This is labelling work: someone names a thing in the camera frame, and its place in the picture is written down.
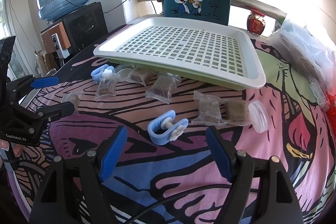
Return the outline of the person's left hand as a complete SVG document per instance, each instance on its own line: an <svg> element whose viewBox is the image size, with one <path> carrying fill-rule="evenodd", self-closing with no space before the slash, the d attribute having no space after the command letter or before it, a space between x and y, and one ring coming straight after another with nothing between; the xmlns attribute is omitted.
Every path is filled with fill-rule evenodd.
<svg viewBox="0 0 336 224"><path fill-rule="evenodd" d="M24 147L20 144L11 145L9 142L5 140L0 140L0 148L4 149L5 151L9 151L10 149L12 149L14 155L16 157L19 157L21 156Z"/></svg>

